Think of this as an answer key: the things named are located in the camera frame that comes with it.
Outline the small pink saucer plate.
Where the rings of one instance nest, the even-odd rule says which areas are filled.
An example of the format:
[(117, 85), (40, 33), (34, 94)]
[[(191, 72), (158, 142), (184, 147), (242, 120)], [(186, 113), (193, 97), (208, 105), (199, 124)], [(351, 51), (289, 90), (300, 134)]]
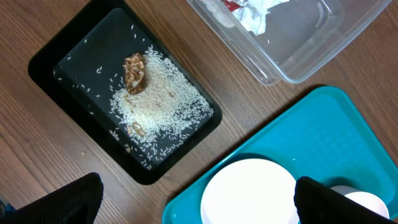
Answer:
[(331, 189), (384, 218), (390, 219), (386, 204), (378, 196), (345, 185), (337, 185)]

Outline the rice pile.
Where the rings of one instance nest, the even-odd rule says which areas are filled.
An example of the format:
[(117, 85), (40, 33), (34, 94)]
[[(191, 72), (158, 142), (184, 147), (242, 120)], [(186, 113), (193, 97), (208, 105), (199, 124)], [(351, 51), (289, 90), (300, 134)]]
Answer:
[(214, 109), (175, 64), (152, 46), (146, 60), (147, 86), (130, 95), (123, 84), (110, 99), (110, 112), (131, 141), (127, 152), (153, 170), (214, 115)]

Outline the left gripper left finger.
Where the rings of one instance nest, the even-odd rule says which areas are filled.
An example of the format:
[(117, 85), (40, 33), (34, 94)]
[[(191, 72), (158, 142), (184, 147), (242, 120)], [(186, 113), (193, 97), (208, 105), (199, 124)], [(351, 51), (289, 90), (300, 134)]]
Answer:
[(93, 224), (103, 199), (100, 175), (91, 172), (1, 218), (1, 223)]

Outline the white tissue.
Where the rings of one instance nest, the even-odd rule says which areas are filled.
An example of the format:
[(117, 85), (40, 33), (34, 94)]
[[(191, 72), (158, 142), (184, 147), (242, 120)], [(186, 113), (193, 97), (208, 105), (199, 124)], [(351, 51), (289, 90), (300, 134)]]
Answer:
[(289, 0), (247, 0), (244, 7), (232, 12), (233, 16), (242, 26), (254, 35), (260, 35), (266, 31), (266, 16), (269, 9)]

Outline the brown food scrap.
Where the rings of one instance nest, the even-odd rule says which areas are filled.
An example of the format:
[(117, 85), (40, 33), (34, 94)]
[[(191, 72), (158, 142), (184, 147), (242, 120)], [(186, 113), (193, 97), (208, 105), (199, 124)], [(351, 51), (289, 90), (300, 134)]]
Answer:
[(146, 60), (140, 53), (132, 54), (124, 59), (124, 84), (130, 95), (136, 95), (145, 90), (146, 80)]

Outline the large white plate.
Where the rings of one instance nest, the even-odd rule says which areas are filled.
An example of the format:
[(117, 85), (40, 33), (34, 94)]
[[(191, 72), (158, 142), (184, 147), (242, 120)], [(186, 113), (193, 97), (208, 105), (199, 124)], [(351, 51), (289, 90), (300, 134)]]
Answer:
[(243, 159), (218, 171), (205, 187), (203, 223), (298, 224), (294, 204), (296, 180), (266, 159)]

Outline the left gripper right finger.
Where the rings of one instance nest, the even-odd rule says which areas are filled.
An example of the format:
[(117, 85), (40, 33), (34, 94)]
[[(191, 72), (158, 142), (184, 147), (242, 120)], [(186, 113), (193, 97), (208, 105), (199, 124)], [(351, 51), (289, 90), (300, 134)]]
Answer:
[(307, 176), (296, 181), (294, 204), (301, 224), (394, 224)]

